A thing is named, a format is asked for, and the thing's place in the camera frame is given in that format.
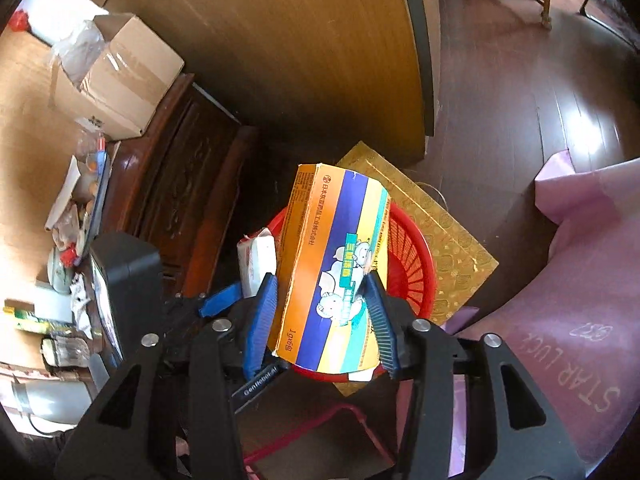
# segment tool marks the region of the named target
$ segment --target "metal screw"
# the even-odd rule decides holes
[[[221,317],[215,319],[214,322],[211,323],[211,326],[216,332],[226,332],[231,328],[231,322],[227,318]]]
[[[150,346],[156,346],[158,341],[160,341],[158,334],[146,334],[142,336],[142,340],[140,342],[142,343],[142,346],[149,348]]]
[[[502,339],[497,334],[486,334],[482,340],[484,344],[490,346],[491,348],[498,348],[502,344]]]
[[[431,323],[429,323],[426,319],[414,319],[414,322],[411,323],[411,326],[414,327],[414,330],[418,332],[428,332],[431,330]]]

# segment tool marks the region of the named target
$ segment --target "cardboard box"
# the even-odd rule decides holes
[[[418,226],[429,245],[438,280],[430,319],[444,323],[471,298],[498,262],[433,198],[364,142],[354,146],[338,166],[379,180],[391,200]]]
[[[270,348],[327,374],[375,367],[378,345],[364,274],[386,282],[389,198],[376,180],[325,164],[298,168],[280,238],[278,309]]]
[[[184,61],[133,14],[95,16],[109,42],[76,88],[59,61],[51,73],[51,104],[111,140],[140,137]]]

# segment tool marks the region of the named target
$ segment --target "red plastic basket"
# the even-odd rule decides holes
[[[284,208],[267,226],[276,246],[284,224]],[[428,319],[436,294],[436,275],[427,242],[413,220],[394,202],[389,209],[388,269],[386,291],[390,296],[405,298],[417,317]],[[298,373],[318,381],[345,383],[348,374],[321,374],[293,365]],[[382,373],[382,367],[376,373]]]

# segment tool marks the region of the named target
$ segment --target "packaged food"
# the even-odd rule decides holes
[[[358,288],[386,284],[389,197],[377,180],[326,164],[298,168],[280,239],[270,348],[327,374],[373,368],[378,345]]]
[[[24,330],[25,332],[33,332],[36,334],[48,335],[73,335],[73,326],[69,323],[62,323],[50,319],[40,319],[33,312],[21,310],[12,306],[4,306],[2,308],[3,320],[12,323],[14,328]]]
[[[240,240],[237,247],[242,296],[252,298],[258,294],[264,275],[276,273],[275,240],[265,228],[254,237]]]

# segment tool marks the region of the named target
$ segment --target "red object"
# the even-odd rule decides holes
[[[280,211],[267,225],[271,234],[279,243],[287,208]],[[388,269],[386,291],[390,296],[404,298],[408,301],[417,317],[428,319],[433,311],[433,300],[436,295],[436,273],[433,259],[422,236],[422,232],[409,216],[394,202],[389,209]],[[321,374],[299,368],[293,369],[306,377],[317,381],[345,383],[348,374]],[[378,366],[375,375],[384,373]]]
[[[389,465],[393,465],[396,463],[396,459],[393,456],[386,446],[382,443],[379,437],[373,432],[373,430],[367,425],[367,417],[365,414],[353,404],[347,404],[346,402],[342,402],[340,404],[336,404],[335,406],[329,408],[321,415],[313,418],[312,420],[302,424],[297,427],[295,430],[287,433],[285,436],[280,437],[278,440],[267,444],[264,447],[252,452],[251,454],[244,457],[244,465],[250,466],[254,462],[258,462],[270,454],[281,450],[284,447],[287,447],[289,444],[299,439],[305,433],[317,428],[321,424],[324,424],[326,421],[333,418],[333,416],[338,413],[340,410],[349,410],[353,415],[356,416],[360,425],[364,428],[364,431],[367,433],[370,441],[372,441],[373,445],[376,447],[382,458],[384,458]]]
[[[29,30],[29,15],[24,10],[16,10],[9,18],[8,25],[14,32]]]
[[[69,269],[74,266],[74,261],[78,257],[76,253],[76,244],[69,245],[64,251],[60,253],[60,261],[62,265],[65,266],[66,269]]]

